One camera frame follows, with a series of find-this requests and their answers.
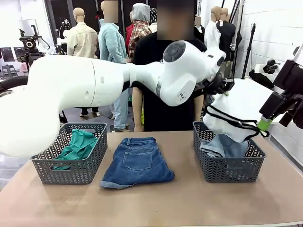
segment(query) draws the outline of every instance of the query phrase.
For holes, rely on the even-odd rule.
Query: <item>mannequin head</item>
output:
[[[227,18],[226,18],[226,21],[229,22],[230,18],[231,18],[231,14],[228,14]]]
[[[129,18],[131,19],[131,22],[133,22],[133,12],[132,11],[129,13]]]
[[[73,14],[74,14],[74,18],[77,21],[77,23],[84,22],[85,13],[84,13],[83,9],[75,8],[73,11]]]
[[[105,23],[118,23],[118,1],[105,0],[101,2]]]
[[[211,9],[211,21],[216,22],[220,20],[222,8],[219,6],[215,6]]]
[[[220,20],[226,20],[227,16],[228,16],[228,9],[223,8],[222,11],[221,11]]]

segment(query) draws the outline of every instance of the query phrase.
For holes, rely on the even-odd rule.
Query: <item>beige tabletop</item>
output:
[[[125,137],[156,138],[176,177],[124,190],[99,183]],[[0,227],[168,227],[303,223],[303,178],[262,138],[266,152],[255,183],[207,183],[195,160],[193,133],[109,133],[90,185],[43,185],[31,162],[0,192]]]

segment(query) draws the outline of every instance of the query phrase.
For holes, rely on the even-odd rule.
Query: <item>gray basket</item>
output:
[[[33,156],[31,160],[43,184],[89,184],[99,168],[107,150],[106,123],[67,123],[59,131],[54,144],[45,152]],[[81,129],[98,138],[90,155],[84,160],[54,160],[71,141],[71,131]],[[67,170],[54,167],[67,166]]]
[[[257,180],[266,154],[255,142],[248,140],[248,149],[243,158],[209,157],[200,150],[201,140],[212,140],[215,134],[204,130],[203,122],[194,122],[193,125],[195,153],[207,182],[247,183]]]

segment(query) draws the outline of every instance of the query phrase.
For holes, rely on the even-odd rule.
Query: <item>folded jeans shorts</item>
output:
[[[100,186],[123,189],[138,183],[171,181],[174,176],[155,138],[125,138],[115,150]]]

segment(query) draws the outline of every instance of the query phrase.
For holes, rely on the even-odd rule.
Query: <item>teal clothing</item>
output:
[[[100,46],[100,59],[125,63],[127,58],[125,41],[119,33],[119,27],[113,23],[105,23],[104,19],[100,20],[101,29],[98,35]]]
[[[70,145],[66,146],[55,160],[83,160],[86,159],[93,150],[97,138],[94,134],[74,129],[71,132]],[[69,167],[54,167],[56,170],[66,170]]]

